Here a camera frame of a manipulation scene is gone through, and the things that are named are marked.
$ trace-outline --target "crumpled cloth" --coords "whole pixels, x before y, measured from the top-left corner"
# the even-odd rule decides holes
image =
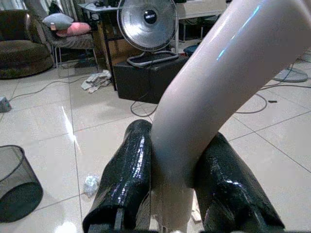
[[[81,87],[83,90],[88,90],[90,94],[97,91],[101,86],[108,86],[111,83],[111,74],[109,70],[103,70],[101,73],[92,74],[86,79]]]

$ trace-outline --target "power strip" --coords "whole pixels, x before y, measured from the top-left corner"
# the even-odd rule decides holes
[[[0,97],[0,113],[9,112],[12,109],[10,102],[6,97]]]

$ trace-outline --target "gray pillow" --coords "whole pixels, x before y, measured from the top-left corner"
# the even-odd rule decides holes
[[[47,16],[42,21],[45,25],[51,28],[51,23],[55,24],[56,30],[64,30],[71,26],[73,23],[73,18],[70,18],[63,13],[55,13],[50,16]]]

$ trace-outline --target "electric fan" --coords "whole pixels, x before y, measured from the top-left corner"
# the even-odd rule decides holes
[[[124,38],[133,47],[143,51],[141,55],[127,59],[132,66],[144,67],[178,58],[178,54],[162,50],[174,37],[178,23],[173,0],[121,0],[117,18]],[[135,59],[144,57],[147,52],[169,56],[152,61],[134,62]]]

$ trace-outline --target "black plastic wrap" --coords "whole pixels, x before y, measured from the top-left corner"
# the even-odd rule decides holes
[[[112,228],[118,209],[124,209],[124,229],[147,230],[150,224],[151,123],[131,123],[124,141],[105,167],[93,206],[83,221],[85,233],[91,224]]]
[[[284,228],[252,171],[220,133],[197,163],[194,189],[207,232]]]

